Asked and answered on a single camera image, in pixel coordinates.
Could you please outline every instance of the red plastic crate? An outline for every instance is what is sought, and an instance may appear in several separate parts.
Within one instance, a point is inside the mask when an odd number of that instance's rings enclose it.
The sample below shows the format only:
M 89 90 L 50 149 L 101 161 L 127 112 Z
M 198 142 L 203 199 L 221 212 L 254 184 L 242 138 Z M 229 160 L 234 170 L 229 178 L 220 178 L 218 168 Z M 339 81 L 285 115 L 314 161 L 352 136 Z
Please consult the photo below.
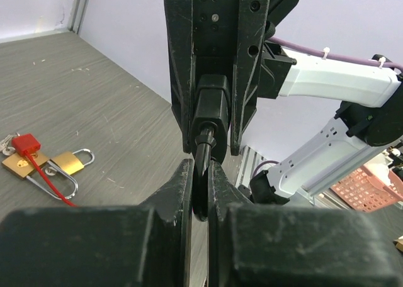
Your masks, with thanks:
M 332 186 L 332 190 L 355 210 L 372 212 L 398 201 L 403 201 L 403 182 L 389 171 L 392 183 L 386 186 L 365 166 Z

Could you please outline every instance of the metal frame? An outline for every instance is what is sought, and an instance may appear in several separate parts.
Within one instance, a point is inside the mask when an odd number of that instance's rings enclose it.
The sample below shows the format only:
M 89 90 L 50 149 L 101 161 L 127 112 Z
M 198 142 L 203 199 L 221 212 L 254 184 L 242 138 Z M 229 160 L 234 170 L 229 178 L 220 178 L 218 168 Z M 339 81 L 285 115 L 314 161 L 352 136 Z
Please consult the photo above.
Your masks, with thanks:
M 67 25 L 68 30 L 77 34 L 79 33 L 87 5 L 88 0 L 74 0 L 69 24 Z
M 254 151 L 252 148 L 245 146 L 242 150 L 242 162 L 239 168 L 237 181 L 235 183 L 235 187 L 239 187 L 240 185 L 249 187 L 249 182 L 252 179 L 252 174 L 257 166 L 266 161 L 266 159 Z M 263 167 L 262 169 L 267 169 L 271 167 L 270 164 Z

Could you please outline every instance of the padlock shackle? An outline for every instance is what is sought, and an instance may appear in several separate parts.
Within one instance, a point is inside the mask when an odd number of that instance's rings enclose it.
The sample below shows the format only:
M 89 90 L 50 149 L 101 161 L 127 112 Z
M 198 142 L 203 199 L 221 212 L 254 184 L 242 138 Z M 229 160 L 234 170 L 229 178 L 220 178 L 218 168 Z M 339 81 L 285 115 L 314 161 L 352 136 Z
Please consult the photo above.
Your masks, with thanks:
M 63 171 L 56 163 L 54 163 L 51 160 L 48 160 L 47 162 L 48 165 L 50 165 L 55 171 L 57 171 L 58 173 L 62 174 L 64 177 L 66 177 L 68 180 L 70 180 L 73 185 L 74 185 L 74 190 L 73 192 L 69 195 L 66 196 L 66 199 L 71 199 L 73 198 L 77 191 L 78 191 L 78 182 L 72 177 L 70 176 L 68 173 L 66 173 L 65 171 Z M 46 189 L 42 184 L 40 184 L 38 181 L 36 181 L 35 179 L 33 179 L 31 176 L 27 176 L 26 179 L 33 183 L 34 185 L 38 186 L 42 191 L 44 191 L 45 193 L 49 194 L 50 196 L 52 196 L 53 198 L 57 199 L 57 200 L 61 200 L 55 193 L 49 191 L 48 189 Z
M 86 167 L 95 161 L 95 154 L 89 149 L 81 149 L 81 150 L 77 150 L 77 151 L 73 152 L 73 155 L 77 155 L 78 153 L 83 153 L 83 152 L 85 152 L 91 156 L 91 159 L 87 163 L 83 163 L 83 166 Z

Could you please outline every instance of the brass padlock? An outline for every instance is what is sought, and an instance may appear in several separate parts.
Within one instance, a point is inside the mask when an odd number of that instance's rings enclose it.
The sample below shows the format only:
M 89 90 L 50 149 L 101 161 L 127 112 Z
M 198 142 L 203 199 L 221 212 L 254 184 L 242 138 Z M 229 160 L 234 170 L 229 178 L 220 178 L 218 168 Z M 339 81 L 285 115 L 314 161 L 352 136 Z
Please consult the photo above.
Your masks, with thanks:
M 64 177 L 66 177 L 68 180 L 71 181 L 71 183 L 73 184 L 73 192 L 69 196 L 66 196 L 65 197 L 66 199 L 71 199 L 76 195 L 78 191 L 78 182 L 72 176 L 68 175 L 66 172 L 60 169 L 56 164 L 54 164 L 46 155 L 44 155 L 40 151 L 32 154 L 31 156 L 35 159 L 38 166 L 42 167 L 44 164 L 48 164 L 52 166 L 56 172 L 59 172 L 60 174 L 62 174 Z M 42 184 L 40 184 L 38 181 L 36 181 L 30 176 L 35 171 L 35 168 L 28 159 L 20 156 L 18 153 L 15 153 L 9 156 L 8 158 L 4 159 L 1 162 L 1 164 L 5 168 L 9 169 L 12 173 L 19 176 L 20 178 L 27 179 L 35 186 L 38 186 L 42 191 L 46 192 L 53 198 L 61 200 L 56 194 L 49 191 L 46 187 L 44 187 Z
M 79 153 L 87 153 L 91 156 L 91 159 L 87 163 L 82 163 L 80 159 L 77 158 L 77 154 Z M 73 175 L 78 171 L 81 171 L 86 166 L 93 163 L 95 160 L 95 155 L 89 149 L 81 149 L 75 152 L 64 152 L 54 158 L 51 158 L 51 161 L 56 164 L 60 169 L 66 172 L 68 175 Z M 46 168 L 46 173 L 49 176 L 53 176 L 55 174 L 55 169 L 53 167 Z
M 35 159 L 38 166 L 43 166 L 49 160 L 49 158 L 41 151 L 32 154 L 32 157 Z M 35 168 L 31 162 L 27 158 L 22 157 L 17 153 L 4 159 L 1 164 L 22 179 L 25 179 L 33 171 L 35 171 Z

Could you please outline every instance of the white cable tie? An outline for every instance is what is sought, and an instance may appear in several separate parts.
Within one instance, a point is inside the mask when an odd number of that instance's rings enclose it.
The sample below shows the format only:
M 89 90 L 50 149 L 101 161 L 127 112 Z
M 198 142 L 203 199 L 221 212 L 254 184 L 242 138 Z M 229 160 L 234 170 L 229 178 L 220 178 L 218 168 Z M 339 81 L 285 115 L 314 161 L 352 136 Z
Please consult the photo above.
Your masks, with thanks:
M 386 63 L 386 57 L 382 56 L 378 61 L 380 62 L 379 68 L 382 68 Z
M 327 59 L 327 56 L 328 56 L 329 53 L 330 53 L 330 48 L 329 48 L 329 47 L 326 47 L 325 49 L 323 49 L 323 52 L 324 52 L 325 54 L 323 55 L 323 58 L 322 58 L 322 59 Z

